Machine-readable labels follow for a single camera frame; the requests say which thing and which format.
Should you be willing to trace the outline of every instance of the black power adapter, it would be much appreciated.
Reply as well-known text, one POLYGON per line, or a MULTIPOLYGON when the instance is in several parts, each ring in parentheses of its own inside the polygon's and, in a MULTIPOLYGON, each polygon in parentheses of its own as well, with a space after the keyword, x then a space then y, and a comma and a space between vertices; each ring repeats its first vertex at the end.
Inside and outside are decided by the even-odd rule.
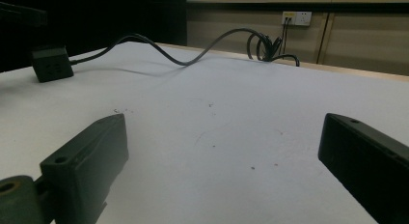
POLYGON ((63 45, 37 47, 30 53, 30 60, 39 82, 48 82, 74 76, 63 45))

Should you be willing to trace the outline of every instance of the dark background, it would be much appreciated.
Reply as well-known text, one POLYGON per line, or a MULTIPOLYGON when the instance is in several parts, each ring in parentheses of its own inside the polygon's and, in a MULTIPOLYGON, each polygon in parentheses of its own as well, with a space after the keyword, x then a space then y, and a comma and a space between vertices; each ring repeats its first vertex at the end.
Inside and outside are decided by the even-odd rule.
POLYGON ((100 49, 123 34, 186 45, 186 0, 0 0, 47 11, 48 24, 0 19, 0 71, 31 66, 28 51, 64 44, 69 56, 100 49))

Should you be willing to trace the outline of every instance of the wooden cabinet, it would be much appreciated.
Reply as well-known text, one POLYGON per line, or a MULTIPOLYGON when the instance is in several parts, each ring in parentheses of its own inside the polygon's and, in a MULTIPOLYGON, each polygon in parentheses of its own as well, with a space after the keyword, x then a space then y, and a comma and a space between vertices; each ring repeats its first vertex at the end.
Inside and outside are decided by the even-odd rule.
MULTIPOLYGON (((408 5, 409 0, 196 1, 187 4, 187 44, 205 47, 239 27, 274 40, 283 32, 283 11, 312 11, 310 26, 288 27, 286 53, 307 63, 409 75, 408 5)), ((215 49, 246 53, 247 37, 232 35, 215 49)))

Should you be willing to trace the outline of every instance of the electronic device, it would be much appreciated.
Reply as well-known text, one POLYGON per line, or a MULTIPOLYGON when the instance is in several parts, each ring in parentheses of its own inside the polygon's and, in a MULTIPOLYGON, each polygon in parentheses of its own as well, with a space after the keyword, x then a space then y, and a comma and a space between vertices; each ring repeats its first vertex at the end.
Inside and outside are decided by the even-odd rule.
POLYGON ((318 158, 377 222, 409 223, 409 147, 360 121, 327 114, 318 158))
POLYGON ((46 25, 40 26, 10 21, 10 15, 0 18, 0 72, 30 67, 33 48, 62 45, 68 56, 74 56, 104 48, 128 33, 139 33, 154 42, 186 45, 186 0, 0 2, 47 14, 46 25))
POLYGON ((127 160, 124 115, 100 119, 46 158, 35 182, 0 181, 0 223, 94 224, 127 160))
POLYGON ((48 82, 74 76, 65 46, 43 46, 30 53, 39 82, 48 82))

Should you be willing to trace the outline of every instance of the screw hole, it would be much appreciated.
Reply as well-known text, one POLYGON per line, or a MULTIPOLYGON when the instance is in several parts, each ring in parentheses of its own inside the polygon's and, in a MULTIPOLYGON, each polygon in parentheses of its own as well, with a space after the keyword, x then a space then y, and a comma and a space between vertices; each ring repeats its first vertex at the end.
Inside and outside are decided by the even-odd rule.
POLYGON ((0 186, 0 193, 7 192, 10 189, 14 188, 14 183, 8 182, 0 186))
POLYGON ((64 163, 64 162, 66 162, 66 161, 67 161, 67 158, 66 158, 66 157, 58 157, 58 158, 55 159, 54 162, 56 162, 56 163, 64 163))

